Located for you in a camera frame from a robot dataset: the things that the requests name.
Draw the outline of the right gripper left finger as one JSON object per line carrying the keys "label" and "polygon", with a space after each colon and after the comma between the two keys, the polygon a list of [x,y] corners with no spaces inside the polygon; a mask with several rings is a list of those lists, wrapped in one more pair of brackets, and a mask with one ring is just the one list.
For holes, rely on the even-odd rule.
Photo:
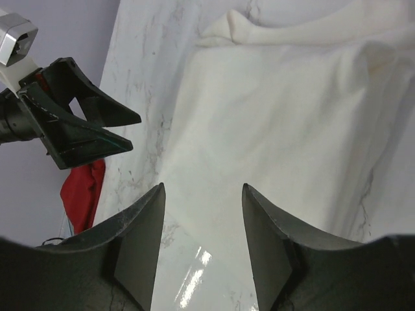
{"label": "right gripper left finger", "polygon": [[1,240],[2,310],[150,310],[165,187],[57,245]]}

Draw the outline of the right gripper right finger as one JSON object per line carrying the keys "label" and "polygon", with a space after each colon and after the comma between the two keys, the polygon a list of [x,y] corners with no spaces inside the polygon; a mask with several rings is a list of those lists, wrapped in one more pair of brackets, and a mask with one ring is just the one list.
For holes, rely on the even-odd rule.
{"label": "right gripper right finger", "polygon": [[243,219],[260,310],[413,310],[414,237],[359,243],[326,233],[244,184]]}

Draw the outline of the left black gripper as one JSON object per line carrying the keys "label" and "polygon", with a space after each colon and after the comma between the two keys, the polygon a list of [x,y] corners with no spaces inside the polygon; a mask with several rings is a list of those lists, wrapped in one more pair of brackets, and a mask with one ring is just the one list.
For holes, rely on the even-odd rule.
{"label": "left black gripper", "polygon": [[[95,86],[73,58],[41,69],[38,83],[43,91],[1,92],[1,144],[40,139],[60,169],[133,150],[131,141],[103,127],[139,124],[140,115]],[[73,113],[74,100],[85,119]]]}

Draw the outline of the white t shirt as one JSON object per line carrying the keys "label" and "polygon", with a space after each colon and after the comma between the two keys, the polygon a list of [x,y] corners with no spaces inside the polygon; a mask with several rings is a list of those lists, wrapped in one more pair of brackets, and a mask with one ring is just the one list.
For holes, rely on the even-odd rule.
{"label": "white t shirt", "polygon": [[284,28],[230,10],[189,56],[160,172],[167,210],[200,239],[242,238],[248,183],[347,236],[414,76],[413,1],[353,1]]}

